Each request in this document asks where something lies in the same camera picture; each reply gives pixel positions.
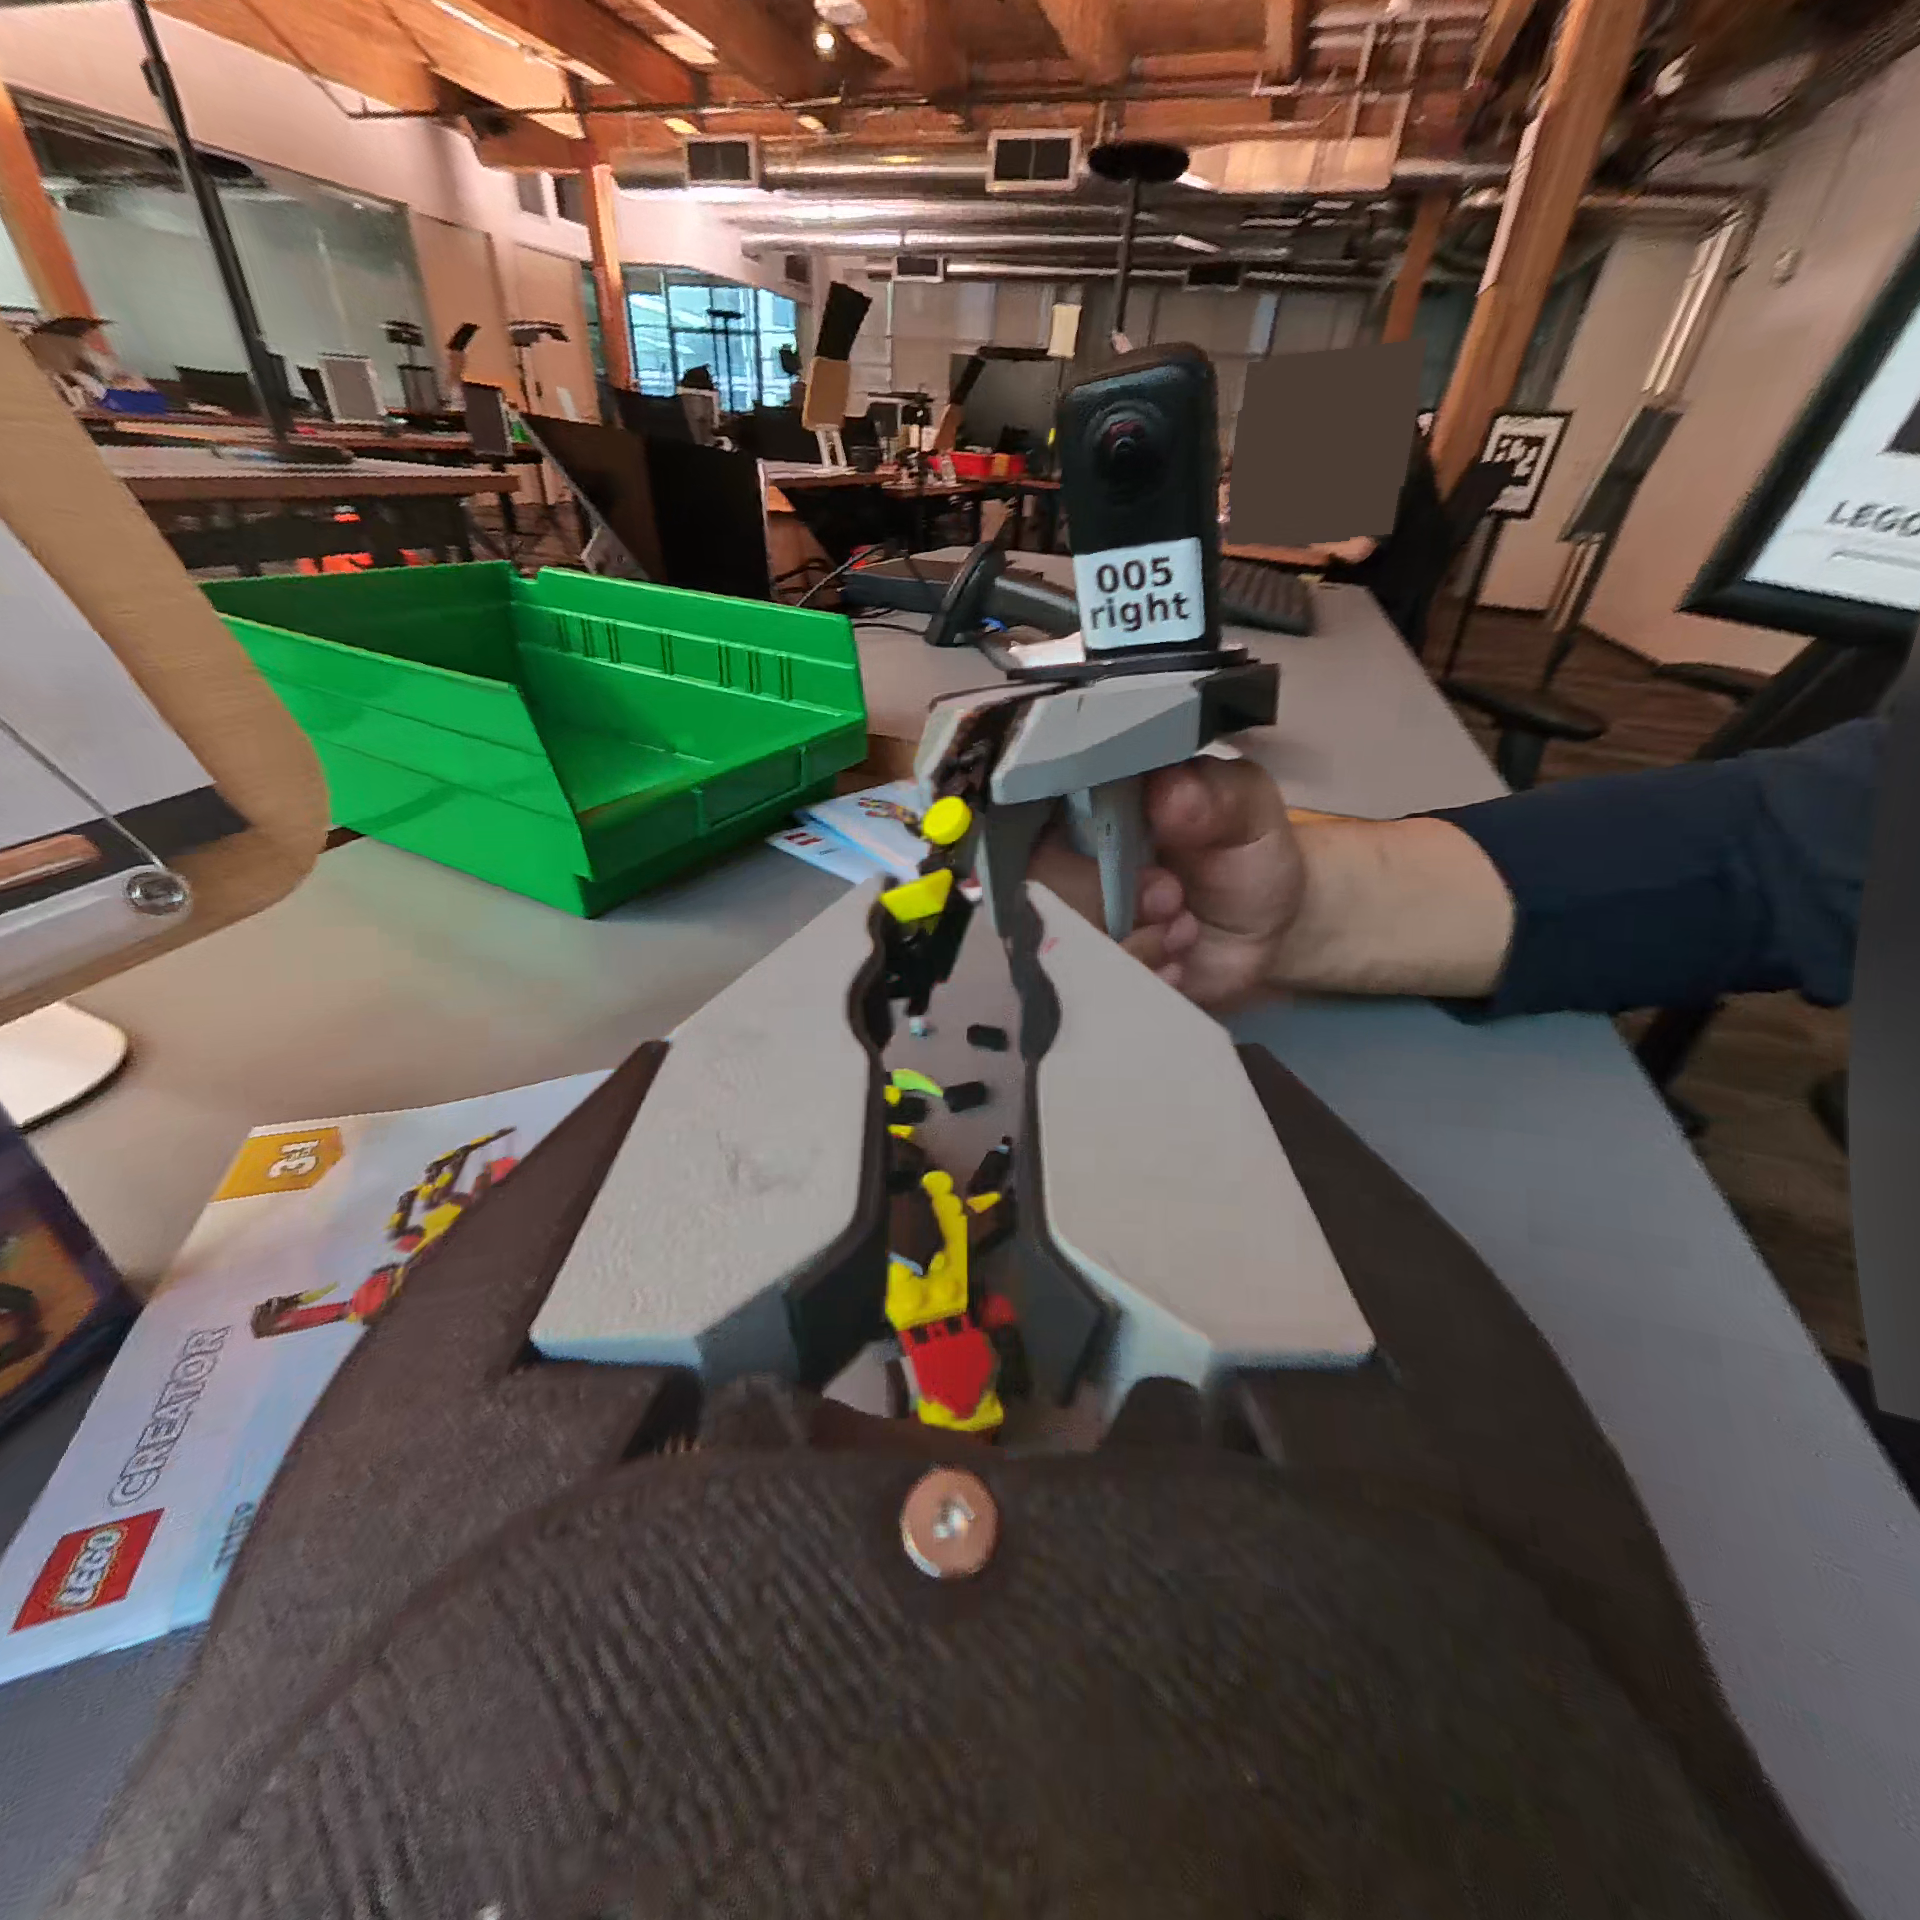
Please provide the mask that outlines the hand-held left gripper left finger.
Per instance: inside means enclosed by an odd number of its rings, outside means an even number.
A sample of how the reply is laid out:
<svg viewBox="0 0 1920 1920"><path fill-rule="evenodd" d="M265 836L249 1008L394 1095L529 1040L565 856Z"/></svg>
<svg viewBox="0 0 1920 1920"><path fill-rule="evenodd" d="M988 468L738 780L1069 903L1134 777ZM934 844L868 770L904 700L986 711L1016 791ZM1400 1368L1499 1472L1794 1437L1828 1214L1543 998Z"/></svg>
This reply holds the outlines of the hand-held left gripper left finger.
<svg viewBox="0 0 1920 1920"><path fill-rule="evenodd" d="M539 1358L816 1389L877 1337L880 896L852 888L668 1039L531 1321Z"/></svg>

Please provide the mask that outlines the black yellow toy brick figure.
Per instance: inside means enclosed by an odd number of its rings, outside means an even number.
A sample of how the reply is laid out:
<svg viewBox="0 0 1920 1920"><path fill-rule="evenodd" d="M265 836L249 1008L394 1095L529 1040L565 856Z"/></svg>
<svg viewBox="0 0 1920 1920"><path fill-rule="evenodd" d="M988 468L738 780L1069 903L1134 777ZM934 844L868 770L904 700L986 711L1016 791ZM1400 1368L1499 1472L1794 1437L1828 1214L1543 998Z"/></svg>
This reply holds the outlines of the black yellow toy brick figure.
<svg viewBox="0 0 1920 1920"><path fill-rule="evenodd" d="M913 1039L931 1034L931 1001L949 980L972 917L972 825L972 808L957 792L928 803L919 818L927 856L915 877L889 888L877 903L883 913L883 992L889 1003L904 1008Z"/></svg>

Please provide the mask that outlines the person's right forearm dark sleeve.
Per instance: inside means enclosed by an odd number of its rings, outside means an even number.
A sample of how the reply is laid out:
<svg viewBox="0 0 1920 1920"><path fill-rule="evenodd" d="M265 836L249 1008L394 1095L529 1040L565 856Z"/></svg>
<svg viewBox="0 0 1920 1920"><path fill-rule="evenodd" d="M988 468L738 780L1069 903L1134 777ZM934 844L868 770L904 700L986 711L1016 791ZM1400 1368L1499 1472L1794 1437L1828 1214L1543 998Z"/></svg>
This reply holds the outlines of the person's right forearm dark sleeve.
<svg viewBox="0 0 1920 1920"><path fill-rule="evenodd" d="M1486 1019L1853 995L1889 716L1787 748L1300 828L1277 976Z"/></svg>

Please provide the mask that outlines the purple toy set box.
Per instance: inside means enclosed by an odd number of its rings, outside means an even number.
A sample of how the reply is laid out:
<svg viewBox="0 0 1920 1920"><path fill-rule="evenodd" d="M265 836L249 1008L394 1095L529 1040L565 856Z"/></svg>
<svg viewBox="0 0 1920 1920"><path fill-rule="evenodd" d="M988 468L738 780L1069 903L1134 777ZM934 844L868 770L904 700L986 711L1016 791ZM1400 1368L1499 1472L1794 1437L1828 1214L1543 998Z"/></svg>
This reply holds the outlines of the purple toy set box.
<svg viewBox="0 0 1920 1920"><path fill-rule="evenodd" d="M1 1434L124 1340L141 1302L11 1115L1 1117Z"/></svg>

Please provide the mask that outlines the white folded instruction sheet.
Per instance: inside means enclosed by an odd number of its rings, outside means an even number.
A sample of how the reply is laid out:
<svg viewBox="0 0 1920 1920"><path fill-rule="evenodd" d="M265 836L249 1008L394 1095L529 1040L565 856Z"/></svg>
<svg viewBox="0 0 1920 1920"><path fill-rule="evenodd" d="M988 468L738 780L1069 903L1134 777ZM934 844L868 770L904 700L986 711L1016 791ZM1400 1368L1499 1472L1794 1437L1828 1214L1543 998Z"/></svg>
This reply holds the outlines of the white folded instruction sheet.
<svg viewBox="0 0 1920 1920"><path fill-rule="evenodd" d="M916 822L915 783L894 780L804 803L765 844L848 885L870 877L904 885L928 854Z"/></svg>

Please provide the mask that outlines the yellow red toy brick model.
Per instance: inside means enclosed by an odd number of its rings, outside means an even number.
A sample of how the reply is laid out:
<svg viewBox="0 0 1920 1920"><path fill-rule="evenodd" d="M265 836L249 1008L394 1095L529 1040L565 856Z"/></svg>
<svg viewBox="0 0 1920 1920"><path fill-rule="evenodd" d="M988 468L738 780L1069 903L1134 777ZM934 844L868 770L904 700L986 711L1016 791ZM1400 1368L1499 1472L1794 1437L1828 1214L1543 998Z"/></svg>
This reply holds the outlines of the yellow red toy brick model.
<svg viewBox="0 0 1920 1920"><path fill-rule="evenodd" d="M1005 1197L961 1193L927 1167L893 1195L882 1315L906 1409L928 1430L982 1437L1005 1426L1005 1375L1021 1394L1017 1311L982 1259L995 1251Z"/></svg>

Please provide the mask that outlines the green plastic bin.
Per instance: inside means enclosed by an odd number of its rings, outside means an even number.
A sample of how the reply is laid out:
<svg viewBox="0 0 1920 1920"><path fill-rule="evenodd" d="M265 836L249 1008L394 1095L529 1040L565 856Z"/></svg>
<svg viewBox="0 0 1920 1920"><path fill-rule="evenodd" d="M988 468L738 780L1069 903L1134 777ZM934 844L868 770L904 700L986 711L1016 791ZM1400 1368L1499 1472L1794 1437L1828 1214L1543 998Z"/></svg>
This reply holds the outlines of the green plastic bin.
<svg viewBox="0 0 1920 1920"><path fill-rule="evenodd" d="M865 758L837 612L506 562L207 581L324 768L330 822L597 917Z"/></svg>

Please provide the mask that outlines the black white tag sign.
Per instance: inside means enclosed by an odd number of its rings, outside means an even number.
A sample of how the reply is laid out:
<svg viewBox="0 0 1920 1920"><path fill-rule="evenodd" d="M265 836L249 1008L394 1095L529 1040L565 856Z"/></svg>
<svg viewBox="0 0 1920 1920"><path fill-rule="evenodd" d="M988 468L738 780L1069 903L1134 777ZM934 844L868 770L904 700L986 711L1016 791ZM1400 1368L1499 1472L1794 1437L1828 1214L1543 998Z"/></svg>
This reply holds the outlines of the black white tag sign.
<svg viewBox="0 0 1920 1920"><path fill-rule="evenodd" d="M1489 420L1479 464L1504 467L1507 484L1486 506L1486 519L1525 520L1535 513L1571 410L1504 410Z"/></svg>

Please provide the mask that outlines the toy brick instruction booklet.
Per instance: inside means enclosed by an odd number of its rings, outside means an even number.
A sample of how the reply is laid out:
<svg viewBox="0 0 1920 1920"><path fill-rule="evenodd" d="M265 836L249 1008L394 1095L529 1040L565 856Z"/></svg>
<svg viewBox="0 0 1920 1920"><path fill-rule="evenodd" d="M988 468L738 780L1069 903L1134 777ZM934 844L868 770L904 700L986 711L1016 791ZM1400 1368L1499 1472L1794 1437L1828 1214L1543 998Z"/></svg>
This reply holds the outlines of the toy brick instruction booklet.
<svg viewBox="0 0 1920 1920"><path fill-rule="evenodd" d="M204 1625L359 1335L604 1079L244 1136L4 1551L4 1683Z"/></svg>

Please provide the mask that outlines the white round stand base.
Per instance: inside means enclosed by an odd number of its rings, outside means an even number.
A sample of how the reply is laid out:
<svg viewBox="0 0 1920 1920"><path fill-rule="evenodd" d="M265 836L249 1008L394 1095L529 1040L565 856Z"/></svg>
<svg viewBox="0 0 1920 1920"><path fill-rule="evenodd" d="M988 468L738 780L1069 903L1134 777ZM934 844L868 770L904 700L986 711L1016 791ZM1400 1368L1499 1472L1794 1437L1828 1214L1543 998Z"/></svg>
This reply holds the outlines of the white round stand base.
<svg viewBox="0 0 1920 1920"><path fill-rule="evenodd" d="M130 1063L123 1028L67 1001L1 1023L1 1108L20 1132L100 1095Z"/></svg>

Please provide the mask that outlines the wooden work table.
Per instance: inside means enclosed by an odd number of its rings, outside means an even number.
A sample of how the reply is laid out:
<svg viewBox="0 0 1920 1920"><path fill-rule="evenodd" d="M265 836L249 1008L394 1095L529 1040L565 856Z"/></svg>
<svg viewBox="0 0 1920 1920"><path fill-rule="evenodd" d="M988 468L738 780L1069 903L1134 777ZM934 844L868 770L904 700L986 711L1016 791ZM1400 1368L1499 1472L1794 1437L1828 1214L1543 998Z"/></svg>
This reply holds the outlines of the wooden work table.
<svg viewBox="0 0 1920 1920"><path fill-rule="evenodd" d="M463 434L83 418L105 464L196 576L516 561L520 467Z"/></svg>

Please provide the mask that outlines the black framed monitor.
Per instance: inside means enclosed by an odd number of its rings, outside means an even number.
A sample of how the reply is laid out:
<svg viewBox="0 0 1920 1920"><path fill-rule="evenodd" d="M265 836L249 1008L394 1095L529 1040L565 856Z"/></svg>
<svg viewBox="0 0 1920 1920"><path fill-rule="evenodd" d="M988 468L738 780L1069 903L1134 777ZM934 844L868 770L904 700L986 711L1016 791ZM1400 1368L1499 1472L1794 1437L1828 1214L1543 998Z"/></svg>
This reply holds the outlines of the black framed monitor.
<svg viewBox="0 0 1920 1920"><path fill-rule="evenodd" d="M1917 616L1917 249L1787 427L1678 610L1841 648Z"/></svg>

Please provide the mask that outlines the brown board stand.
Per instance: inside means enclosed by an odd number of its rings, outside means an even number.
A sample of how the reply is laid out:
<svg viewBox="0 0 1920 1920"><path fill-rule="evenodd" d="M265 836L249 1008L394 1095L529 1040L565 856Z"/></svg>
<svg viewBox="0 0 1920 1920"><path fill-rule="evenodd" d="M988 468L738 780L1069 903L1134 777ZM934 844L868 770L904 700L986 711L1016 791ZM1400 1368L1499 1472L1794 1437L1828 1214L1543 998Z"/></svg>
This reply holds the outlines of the brown board stand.
<svg viewBox="0 0 1920 1920"><path fill-rule="evenodd" d="M282 899L324 848L319 760L4 331L4 1015Z"/></svg>

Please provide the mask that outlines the black slanted pole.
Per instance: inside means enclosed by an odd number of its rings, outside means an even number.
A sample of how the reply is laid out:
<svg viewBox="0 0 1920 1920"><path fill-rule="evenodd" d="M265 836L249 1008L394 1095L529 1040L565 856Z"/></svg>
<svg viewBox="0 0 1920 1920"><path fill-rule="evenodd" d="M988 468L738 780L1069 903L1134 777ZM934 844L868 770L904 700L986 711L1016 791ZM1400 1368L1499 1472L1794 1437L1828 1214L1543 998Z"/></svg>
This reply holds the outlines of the black slanted pole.
<svg viewBox="0 0 1920 1920"><path fill-rule="evenodd" d="M185 121L183 103L167 62L165 49L155 33L155 23L146 2L130 2L131 17L143 48L143 79L148 95L160 107L172 146L179 158L179 169L191 204L199 209L201 228L211 250L213 272L227 301L227 314L236 331L240 353L247 364L252 394L261 404L261 416L268 422L268 439L274 447L274 458L299 467L346 467L349 455L337 444L309 442L295 437L290 398L282 386L282 372L276 371L261 337L252 290L244 282L239 250L227 228L227 217L213 182L204 175L201 155L193 146Z"/></svg>

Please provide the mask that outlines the black ceiling pole mount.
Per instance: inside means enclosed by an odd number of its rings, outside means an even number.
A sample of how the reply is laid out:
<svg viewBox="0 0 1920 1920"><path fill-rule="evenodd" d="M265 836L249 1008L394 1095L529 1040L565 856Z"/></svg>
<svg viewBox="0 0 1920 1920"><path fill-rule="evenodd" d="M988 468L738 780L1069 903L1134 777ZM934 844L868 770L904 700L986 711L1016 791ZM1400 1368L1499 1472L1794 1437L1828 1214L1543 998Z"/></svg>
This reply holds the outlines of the black ceiling pole mount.
<svg viewBox="0 0 1920 1920"><path fill-rule="evenodd" d="M1123 213L1115 243L1114 313L1110 346L1117 358L1131 353L1130 300L1135 237L1146 187L1177 184L1188 172L1184 146L1152 138L1107 138L1091 147L1086 164L1093 177L1123 187Z"/></svg>

